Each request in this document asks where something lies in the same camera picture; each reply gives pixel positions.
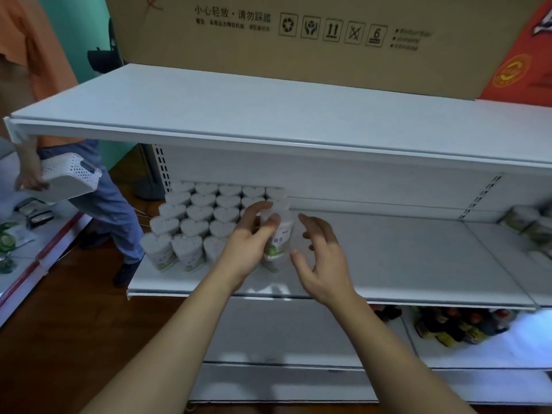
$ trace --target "person's left hand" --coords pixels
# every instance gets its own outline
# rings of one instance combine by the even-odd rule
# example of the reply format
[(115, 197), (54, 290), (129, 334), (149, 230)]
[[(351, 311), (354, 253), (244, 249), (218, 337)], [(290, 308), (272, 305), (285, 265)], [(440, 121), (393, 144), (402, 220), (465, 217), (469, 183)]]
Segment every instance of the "person's left hand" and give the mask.
[(270, 202), (257, 202), (249, 206), (218, 258), (213, 271), (228, 280), (234, 290), (239, 289), (260, 262), (268, 239), (280, 225), (280, 216), (272, 214), (257, 232), (253, 233), (256, 229), (257, 214), (271, 207)]

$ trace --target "black shoe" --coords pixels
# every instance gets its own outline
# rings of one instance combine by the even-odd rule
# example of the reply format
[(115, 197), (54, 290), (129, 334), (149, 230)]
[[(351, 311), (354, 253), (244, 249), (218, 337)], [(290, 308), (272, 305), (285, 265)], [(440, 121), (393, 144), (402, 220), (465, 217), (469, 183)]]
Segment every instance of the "black shoe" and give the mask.
[(109, 232), (106, 232), (105, 234), (98, 234), (96, 231), (92, 231), (90, 234), (82, 239), (79, 248), (81, 250), (90, 250), (91, 248), (99, 247), (110, 237), (111, 234)]
[(123, 264), (115, 277), (113, 278), (113, 286), (116, 288), (125, 288), (129, 285), (134, 277), (134, 273), (138, 269), (141, 262), (133, 264)]

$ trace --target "recycling symbol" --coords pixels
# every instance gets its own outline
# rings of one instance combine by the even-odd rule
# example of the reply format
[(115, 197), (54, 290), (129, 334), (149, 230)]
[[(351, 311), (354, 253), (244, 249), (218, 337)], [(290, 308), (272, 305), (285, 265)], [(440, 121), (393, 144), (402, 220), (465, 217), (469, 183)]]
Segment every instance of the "recycling symbol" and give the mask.
[(309, 35), (314, 34), (318, 30), (318, 23), (314, 20), (309, 20), (305, 23), (305, 32)]
[(291, 18), (286, 18), (281, 23), (281, 26), (284, 28), (284, 32), (286, 33), (291, 32), (294, 25), (295, 23), (293, 23), (293, 20)]

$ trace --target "person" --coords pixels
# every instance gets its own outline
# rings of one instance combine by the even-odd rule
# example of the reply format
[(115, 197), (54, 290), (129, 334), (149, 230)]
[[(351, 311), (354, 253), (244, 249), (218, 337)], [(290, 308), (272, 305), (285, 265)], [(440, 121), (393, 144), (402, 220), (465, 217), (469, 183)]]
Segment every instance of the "person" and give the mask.
[[(259, 263), (267, 240), (280, 223), (280, 216), (272, 214), (253, 233), (257, 213), (271, 206), (258, 202), (247, 208), (214, 269), (81, 414), (184, 411), (226, 303)], [(302, 253), (291, 251), (301, 284), (330, 310), (349, 337), (383, 408), (391, 414), (474, 413), (355, 292), (347, 259), (329, 223), (301, 214), (299, 220), (316, 258), (312, 269)]]
[[(0, 0), (0, 117), (75, 85), (77, 80), (39, 1)], [(3, 122), (0, 135), (9, 139)], [(96, 230), (80, 246), (92, 248), (113, 237), (123, 255), (113, 283), (117, 287), (128, 285), (143, 258), (143, 232), (134, 209), (101, 163), (98, 141), (31, 136), (15, 147), (20, 161), (18, 190), (47, 189), (40, 160), (67, 152), (77, 153), (101, 170), (96, 191), (70, 200), (96, 220)]]

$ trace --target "red marker scribble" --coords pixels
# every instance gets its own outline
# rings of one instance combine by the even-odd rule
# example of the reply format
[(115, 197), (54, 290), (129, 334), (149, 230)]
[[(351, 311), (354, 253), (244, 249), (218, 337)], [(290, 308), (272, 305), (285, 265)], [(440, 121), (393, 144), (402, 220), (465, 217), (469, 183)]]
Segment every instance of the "red marker scribble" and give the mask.
[(159, 7), (157, 5), (155, 5), (156, 2), (158, 2), (159, 0), (146, 0), (147, 2), (147, 9), (149, 10), (150, 7), (151, 8), (154, 8), (156, 10), (159, 10), (160, 12), (163, 11), (163, 8), (162, 7)]

